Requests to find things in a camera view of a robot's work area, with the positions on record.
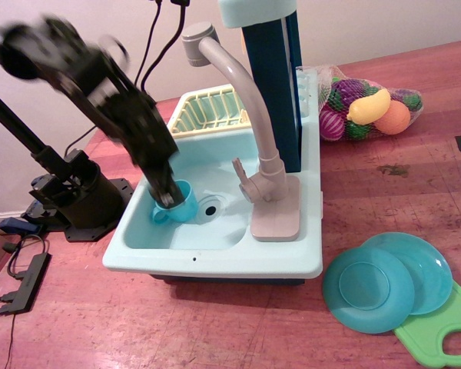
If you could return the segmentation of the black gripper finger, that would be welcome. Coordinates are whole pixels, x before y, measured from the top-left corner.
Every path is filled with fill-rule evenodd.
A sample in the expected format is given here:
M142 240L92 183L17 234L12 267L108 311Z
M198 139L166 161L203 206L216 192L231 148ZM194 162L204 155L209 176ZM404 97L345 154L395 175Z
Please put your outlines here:
M175 208L184 202L185 196L173 179L173 171L168 163L155 167L143 167L152 198L164 209Z

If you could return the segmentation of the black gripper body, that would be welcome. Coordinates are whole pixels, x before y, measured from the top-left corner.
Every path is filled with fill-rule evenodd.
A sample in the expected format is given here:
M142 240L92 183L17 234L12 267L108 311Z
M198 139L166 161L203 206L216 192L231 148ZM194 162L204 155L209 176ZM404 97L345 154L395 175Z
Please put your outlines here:
M171 173L170 158L178 152L157 104L139 90L115 93L100 105L120 134L115 138L123 144L134 165L147 173Z

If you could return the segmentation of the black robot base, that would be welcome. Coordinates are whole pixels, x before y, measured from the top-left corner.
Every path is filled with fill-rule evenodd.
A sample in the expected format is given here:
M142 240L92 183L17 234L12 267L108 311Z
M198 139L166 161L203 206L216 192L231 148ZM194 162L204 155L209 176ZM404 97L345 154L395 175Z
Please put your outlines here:
M61 158L46 146L31 156L47 173L32 181L26 221L62 231L69 242L97 241L116 228L134 192L129 181L106 178L82 150Z

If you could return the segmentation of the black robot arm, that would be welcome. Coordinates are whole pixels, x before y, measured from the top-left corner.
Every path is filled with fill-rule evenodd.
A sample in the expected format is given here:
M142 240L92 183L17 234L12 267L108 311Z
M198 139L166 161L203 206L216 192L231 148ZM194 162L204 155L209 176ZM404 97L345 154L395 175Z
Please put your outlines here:
M174 208L184 202L170 166L177 145L156 102L107 52L86 44L69 22L44 18L37 25L0 27L0 65L16 78L46 81L123 145L160 206Z

